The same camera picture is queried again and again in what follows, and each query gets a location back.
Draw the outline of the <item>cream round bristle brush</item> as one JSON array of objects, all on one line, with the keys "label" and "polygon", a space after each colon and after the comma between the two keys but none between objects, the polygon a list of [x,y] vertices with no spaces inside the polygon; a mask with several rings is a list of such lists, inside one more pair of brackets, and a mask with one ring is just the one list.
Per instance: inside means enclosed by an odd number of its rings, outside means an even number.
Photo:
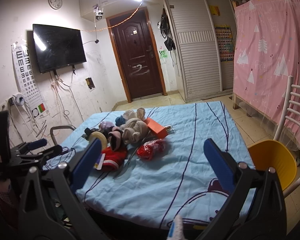
[{"label": "cream round bristle brush", "polygon": [[101,142],[102,150],[108,147],[108,141],[103,133],[99,131],[94,131],[89,135],[89,142],[92,142],[94,139],[98,139]]}]

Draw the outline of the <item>yellow plastic trash bin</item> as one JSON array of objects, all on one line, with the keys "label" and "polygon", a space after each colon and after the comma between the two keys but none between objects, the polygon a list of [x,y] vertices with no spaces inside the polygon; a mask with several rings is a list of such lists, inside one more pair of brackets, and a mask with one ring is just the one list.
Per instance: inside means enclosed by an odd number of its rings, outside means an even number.
[{"label": "yellow plastic trash bin", "polygon": [[273,167],[278,175],[282,190],[294,181],[297,166],[290,150],[276,140],[264,140],[248,147],[249,154],[257,170],[266,171]]}]

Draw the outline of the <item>red knitted sock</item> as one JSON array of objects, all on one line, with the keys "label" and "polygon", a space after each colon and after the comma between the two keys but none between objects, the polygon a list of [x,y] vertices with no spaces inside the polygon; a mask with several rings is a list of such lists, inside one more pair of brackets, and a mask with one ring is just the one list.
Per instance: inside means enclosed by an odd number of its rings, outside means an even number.
[{"label": "red knitted sock", "polygon": [[101,171],[111,172],[117,171],[124,164],[128,151],[126,146],[121,146],[115,151],[110,147],[105,148],[101,153],[104,154]]}]

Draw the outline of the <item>light blue bed sheet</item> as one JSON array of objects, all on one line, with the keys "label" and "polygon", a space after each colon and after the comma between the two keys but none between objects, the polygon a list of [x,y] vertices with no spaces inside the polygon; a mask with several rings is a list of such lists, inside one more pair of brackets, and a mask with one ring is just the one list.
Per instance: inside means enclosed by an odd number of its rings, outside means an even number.
[{"label": "light blue bed sheet", "polygon": [[150,228],[167,229],[176,215],[189,229],[206,226],[229,194],[204,154],[204,141],[210,138],[235,161],[254,166],[235,121],[220,101],[153,107],[146,113],[173,127],[165,150],[146,161],[129,145],[118,171],[93,170],[76,196],[95,211]]}]

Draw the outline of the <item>pink and black sock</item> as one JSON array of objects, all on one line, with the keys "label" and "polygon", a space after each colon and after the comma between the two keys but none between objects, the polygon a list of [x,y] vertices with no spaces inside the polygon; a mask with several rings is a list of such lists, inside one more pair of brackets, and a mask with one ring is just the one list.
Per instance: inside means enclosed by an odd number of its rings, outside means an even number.
[{"label": "pink and black sock", "polygon": [[112,151],[117,151],[123,146],[123,130],[117,126],[113,126],[108,132],[108,141]]}]

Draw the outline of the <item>eye chart poster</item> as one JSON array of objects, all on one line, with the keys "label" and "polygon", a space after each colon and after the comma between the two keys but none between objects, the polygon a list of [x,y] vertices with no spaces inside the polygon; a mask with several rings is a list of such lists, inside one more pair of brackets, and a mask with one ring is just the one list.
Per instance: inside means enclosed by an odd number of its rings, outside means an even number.
[{"label": "eye chart poster", "polygon": [[47,108],[45,100],[34,78],[28,46],[13,43],[11,45],[13,66],[19,92],[23,95],[24,104],[36,119],[42,116]]}]

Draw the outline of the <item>red plastic bag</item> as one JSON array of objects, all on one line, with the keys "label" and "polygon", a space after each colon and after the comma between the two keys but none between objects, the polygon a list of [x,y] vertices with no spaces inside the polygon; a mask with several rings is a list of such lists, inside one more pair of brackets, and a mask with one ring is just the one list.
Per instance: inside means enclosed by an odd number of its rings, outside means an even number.
[{"label": "red plastic bag", "polygon": [[136,154],[140,159],[150,161],[156,154],[164,152],[165,148],[165,139],[151,140],[141,145],[137,149]]}]

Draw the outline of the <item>orange cardboard box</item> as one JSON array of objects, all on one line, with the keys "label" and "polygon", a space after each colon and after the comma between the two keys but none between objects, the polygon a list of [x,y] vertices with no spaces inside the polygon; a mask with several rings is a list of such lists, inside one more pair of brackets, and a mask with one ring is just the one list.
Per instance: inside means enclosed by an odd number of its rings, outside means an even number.
[{"label": "orange cardboard box", "polygon": [[150,131],[159,139],[164,139],[168,136],[167,129],[162,126],[161,124],[157,123],[151,118],[147,118],[144,120],[144,122],[147,124]]}]

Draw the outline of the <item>white metal chair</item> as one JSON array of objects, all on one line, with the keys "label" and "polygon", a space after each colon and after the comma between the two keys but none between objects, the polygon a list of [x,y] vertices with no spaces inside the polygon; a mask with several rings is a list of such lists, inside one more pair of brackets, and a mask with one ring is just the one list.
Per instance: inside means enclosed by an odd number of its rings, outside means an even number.
[{"label": "white metal chair", "polygon": [[300,85],[294,84],[294,77],[291,75],[287,78],[283,109],[274,140],[279,140],[287,121],[300,128]]}]

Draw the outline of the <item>dark brown wooden door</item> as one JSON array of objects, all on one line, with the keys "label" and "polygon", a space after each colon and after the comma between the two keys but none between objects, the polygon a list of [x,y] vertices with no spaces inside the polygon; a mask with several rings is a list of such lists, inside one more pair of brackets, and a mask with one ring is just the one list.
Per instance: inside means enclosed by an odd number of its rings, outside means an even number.
[{"label": "dark brown wooden door", "polygon": [[115,60],[128,102],[166,95],[148,10],[141,7],[107,18]]}]

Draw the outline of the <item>white louvered wardrobe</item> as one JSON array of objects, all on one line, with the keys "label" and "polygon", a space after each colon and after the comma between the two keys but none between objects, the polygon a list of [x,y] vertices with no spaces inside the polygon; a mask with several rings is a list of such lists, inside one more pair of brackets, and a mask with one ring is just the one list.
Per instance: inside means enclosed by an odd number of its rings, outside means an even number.
[{"label": "white louvered wardrobe", "polygon": [[[232,93],[234,60],[221,62],[215,25],[228,25],[234,39],[237,27],[233,0],[164,0],[176,46],[176,78],[186,102]],[[217,5],[220,16],[212,16]]]}]

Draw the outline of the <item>black wall television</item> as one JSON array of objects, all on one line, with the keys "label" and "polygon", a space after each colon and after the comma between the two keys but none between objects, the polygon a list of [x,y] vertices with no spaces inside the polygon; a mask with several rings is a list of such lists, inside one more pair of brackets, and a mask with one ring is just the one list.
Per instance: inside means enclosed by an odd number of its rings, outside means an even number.
[{"label": "black wall television", "polygon": [[77,29],[34,24],[33,40],[42,74],[87,61],[81,32]]}]

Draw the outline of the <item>colourful grid wall poster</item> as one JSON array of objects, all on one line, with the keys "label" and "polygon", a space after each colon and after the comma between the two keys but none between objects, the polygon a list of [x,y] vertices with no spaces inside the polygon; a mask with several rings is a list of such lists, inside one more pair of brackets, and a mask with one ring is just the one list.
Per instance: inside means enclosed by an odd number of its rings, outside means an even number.
[{"label": "colourful grid wall poster", "polygon": [[228,25],[215,25],[221,62],[234,60],[234,39]]}]

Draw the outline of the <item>round white wall clock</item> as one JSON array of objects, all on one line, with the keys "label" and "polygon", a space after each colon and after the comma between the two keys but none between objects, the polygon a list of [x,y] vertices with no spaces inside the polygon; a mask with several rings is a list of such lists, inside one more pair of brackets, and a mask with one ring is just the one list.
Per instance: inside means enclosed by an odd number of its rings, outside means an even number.
[{"label": "round white wall clock", "polygon": [[63,0],[48,0],[48,3],[52,9],[59,10],[63,5]]}]

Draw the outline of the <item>black bags hanging on wall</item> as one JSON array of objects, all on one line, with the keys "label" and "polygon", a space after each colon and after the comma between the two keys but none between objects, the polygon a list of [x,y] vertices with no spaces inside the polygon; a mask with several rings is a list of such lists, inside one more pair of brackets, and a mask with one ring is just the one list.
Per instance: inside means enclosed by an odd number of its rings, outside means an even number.
[{"label": "black bags hanging on wall", "polygon": [[175,50],[175,43],[172,39],[172,33],[170,28],[170,22],[165,8],[162,9],[161,19],[158,22],[158,27],[162,37],[165,39],[164,44],[168,51]]}]

